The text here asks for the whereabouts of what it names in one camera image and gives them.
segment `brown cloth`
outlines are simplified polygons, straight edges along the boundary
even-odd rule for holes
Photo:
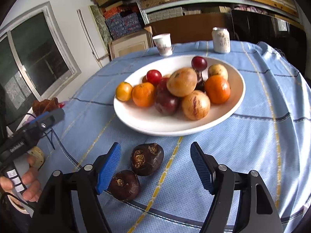
[[[40,116],[42,113],[48,111],[51,112],[54,109],[59,108],[58,99],[56,97],[52,98],[52,100],[43,100],[42,102],[38,100],[34,100],[32,103],[32,111],[36,116]]]

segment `paper cup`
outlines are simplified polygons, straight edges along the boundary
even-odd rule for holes
[[[158,48],[160,55],[170,56],[173,54],[170,33],[156,35],[152,39]]]

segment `white oval plate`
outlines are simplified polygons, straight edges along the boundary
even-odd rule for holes
[[[142,82],[142,78],[151,69],[156,69],[162,75],[172,74],[182,67],[191,67],[191,60],[195,55],[184,55],[165,58],[152,62],[133,74],[125,81],[132,86]],[[121,102],[114,98],[114,110],[119,119],[135,131],[153,136],[184,136],[211,128],[231,116],[241,105],[245,95],[245,82],[240,72],[223,60],[204,57],[208,66],[216,63],[224,65],[228,71],[228,82],[231,87],[229,100],[222,105],[211,105],[206,117],[192,121],[187,119],[182,110],[173,116],[161,115],[154,106],[139,108],[132,100]],[[202,72],[203,79],[207,79],[207,69]]]

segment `table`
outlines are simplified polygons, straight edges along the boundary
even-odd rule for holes
[[[107,64],[68,101],[65,120],[54,127],[56,150],[46,138],[38,144],[46,158],[39,180],[44,185],[56,169],[68,173],[93,163],[115,141],[122,146],[117,170],[130,169],[135,146],[158,143],[164,148],[163,163],[154,174],[139,177],[141,189],[133,201],[118,201],[107,192],[99,196],[111,230],[199,232],[213,196],[203,189],[190,158],[190,144],[197,141],[206,154],[233,171],[257,170],[275,201],[285,232],[291,232],[311,193],[309,86],[296,68],[263,42],[231,41],[229,54],[214,53],[211,41],[173,46],[174,56],[189,54],[216,57],[240,71],[246,93],[231,117],[184,137],[152,137],[131,130],[115,115],[115,88],[132,72],[163,59],[156,48],[131,53]],[[235,191],[226,232],[232,232],[238,198]],[[85,232],[79,213],[76,218],[80,232]]]

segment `hand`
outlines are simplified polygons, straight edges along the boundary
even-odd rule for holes
[[[37,180],[38,169],[33,167],[35,164],[36,158],[31,155],[27,155],[27,162],[31,165],[29,170],[21,177],[21,181],[25,184],[31,184],[29,188],[23,193],[23,198],[26,201],[35,202],[38,201],[41,190],[40,190],[40,182]],[[5,192],[11,193],[13,189],[13,183],[8,178],[1,176],[0,177],[0,186]],[[19,206],[23,206],[18,200],[13,197],[10,197],[14,203]]]

